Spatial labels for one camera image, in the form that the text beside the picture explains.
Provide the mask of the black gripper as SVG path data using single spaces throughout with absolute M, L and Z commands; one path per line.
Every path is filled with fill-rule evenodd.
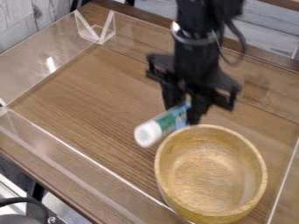
M 220 68 L 220 51 L 213 44 L 187 46 L 176 43 L 173 53 L 147 55 L 147 77 L 163 89 L 165 109 L 180 105 L 191 96 L 187 123 L 196 125 L 211 105 L 225 110 L 235 108 L 239 82 Z

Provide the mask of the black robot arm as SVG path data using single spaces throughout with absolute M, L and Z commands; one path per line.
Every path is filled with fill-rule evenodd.
M 232 19 L 241 15 L 244 0 L 176 0 L 172 21 L 173 53 L 147 56 L 147 77 L 159 82 L 163 105 L 171 109 L 184 102 L 187 123 L 196 125 L 211 106 L 228 111 L 241 91 L 236 80 L 220 68 L 224 30 L 229 29 L 241 46 L 245 38 Z M 227 60 L 232 66 L 237 60 Z

